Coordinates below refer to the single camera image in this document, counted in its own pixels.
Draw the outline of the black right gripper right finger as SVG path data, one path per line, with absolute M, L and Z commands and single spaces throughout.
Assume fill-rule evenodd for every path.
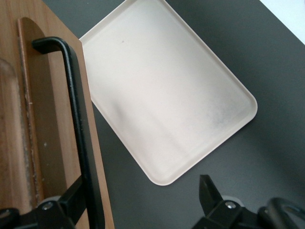
M 257 229 L 256 214 L 233 200 L 224 200 L 209 175 L 201 175 L 199 200 L 204 212 L 195 229 Z

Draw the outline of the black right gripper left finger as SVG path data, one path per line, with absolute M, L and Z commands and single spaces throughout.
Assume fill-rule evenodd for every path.
M 36 208 L 37 228 L 39 229 L 75 229 L 86 209 L 79 177 L 62 196 L 44 200 Z

